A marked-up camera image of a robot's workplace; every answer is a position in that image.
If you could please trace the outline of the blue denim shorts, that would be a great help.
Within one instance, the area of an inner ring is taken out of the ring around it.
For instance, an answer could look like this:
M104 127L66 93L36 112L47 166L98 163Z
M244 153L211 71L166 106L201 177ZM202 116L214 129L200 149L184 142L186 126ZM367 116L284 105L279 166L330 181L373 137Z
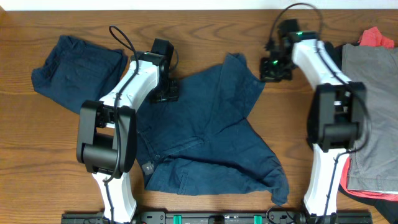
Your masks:
M144 101L137 112L137 161L146 190L179 195L268 191L283 205L289 184L248 116L264 83L243 54L184 78L177 101Z

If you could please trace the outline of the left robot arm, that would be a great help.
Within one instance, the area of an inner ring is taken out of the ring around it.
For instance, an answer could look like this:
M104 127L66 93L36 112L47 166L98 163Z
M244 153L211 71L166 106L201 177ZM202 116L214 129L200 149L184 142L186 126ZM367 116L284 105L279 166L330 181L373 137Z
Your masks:
M100 188L104 223L130 223L134 216L129 171L137 153L136 113L144 100L178 100L177 81L169 77L173 53L168 40L155 39L150 51L134 54L127 74L107 95L81 106L76 158Z

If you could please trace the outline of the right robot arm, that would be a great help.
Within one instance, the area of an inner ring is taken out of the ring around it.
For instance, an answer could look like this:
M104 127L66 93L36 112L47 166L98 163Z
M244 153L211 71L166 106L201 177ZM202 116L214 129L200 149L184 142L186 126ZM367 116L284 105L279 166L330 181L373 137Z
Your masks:
M260 71L264 82L291 80L299 68L314 90L307 118L307 141L313 151L310 183L303 209L288 214L291 223L367 223L367 213L336 208L345 161L368 143L371 120L366 87L348 78L330 55L319 31L301 30L297 20L274 22Z

